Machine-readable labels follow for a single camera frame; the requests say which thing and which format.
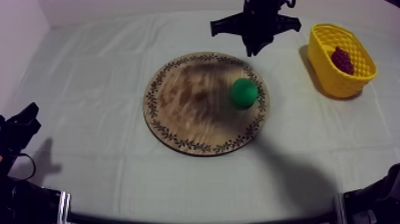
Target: grapes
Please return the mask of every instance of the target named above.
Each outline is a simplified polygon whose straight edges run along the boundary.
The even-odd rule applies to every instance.
[[[354,74],[354,67],[351,64],[349,54],[338,46],[332,54],[331,60],[340,71],[351,75]]]

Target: white table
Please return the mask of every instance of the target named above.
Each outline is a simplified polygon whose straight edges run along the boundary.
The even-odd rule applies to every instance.
[[[337,192],[365,187],[400,161],[400,43],[353,31],[379,69],[352,101],[315,90],[305,52],[313,24],[276,36],[248,58],[239,36],[211,37],[211,20],[234,12],[142,15],[53,30],[32,59],[6,116],[35,101],[40,132],[26,153],[39,185],[70,192],[73,211],[176,223],[254,222],[330,207]],[[264,78],[270,115],[260,137],[221,157],[179,154],[158,142],[142,114],[144,89],[168,61],[215,51]],[[29,172],[18,159],[16,173]]]

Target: wooden plate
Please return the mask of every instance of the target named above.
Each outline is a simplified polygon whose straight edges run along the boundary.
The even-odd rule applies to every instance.
[[[229,88],[241,77],[253,80],[258,99],[247,110],[231,105]],[[229,55],[188,54],[164,65],[149,82],[143,114],[151,132],[181,153],[230,153],[260,131],[269,111],[263,79],[247,63]]]

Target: yellow plastic basket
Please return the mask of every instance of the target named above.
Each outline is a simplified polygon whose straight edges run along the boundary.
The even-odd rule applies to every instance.
[[[349,54],[354,75],[340,71],[330,59],[337,46]],[[316,24],[311,28],[308,59],[322,88],[334,97],[346,98],[359,93],[378,73],[355,35],[332,24]]]

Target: floral border pattern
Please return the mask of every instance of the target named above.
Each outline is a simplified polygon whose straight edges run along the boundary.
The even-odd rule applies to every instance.
[[[255,116],[253,121],[248,125],[246,131],[243,135],[238,135],[234,140],[228,140],[222,145],[207,145],[207,144],[200,144],[198,142],[193,142],[188,139],[180,139],[176,134],[171,133],[169,128],[163,126],[158,117],[158,109],[157,109],[157,98],[156,95],[158,93],[158,88],[163,83],[164,78],[166,77],[167,73],[173,69],[178,68],[182,64],[186,64],[188,62],[197,62],[197,61],[212,61],[217,60],[220,63],[229,64],[229,65],[236,65],[244,69],[246,75],[250,80],[252,80],[257,88],[258,88],[258,114]],[[265,119],[265,113],[268,112],[268,105],[267,105],[267,94],[263,88],[263,81],[258,79],[258,76],[253,72],[253,69],[247,65],[247,63],[233,57],[228,56],[219,56],[217,54],[201,54],[201,55],[190,55],[188,57],[181,57],[177,60],[169,62],[166,64],[161,71],[158,72],[155,80],[151,83],[149,91],[145,94],[145,103],[149,109],[148,114],[152,119],[149,122],[149,125],[152,126],[154,130],[156,130],[163,140],[168,140],[169,142],[173,142],[177,149],[187,148],[189,150],[200,150],[202,153],[206,153],[207,155],[219,155],[231,152],[235,149],[240,148],[247,142],[249,142],[252,138],[254,138],[255,134],[260,129],[261,123]]]

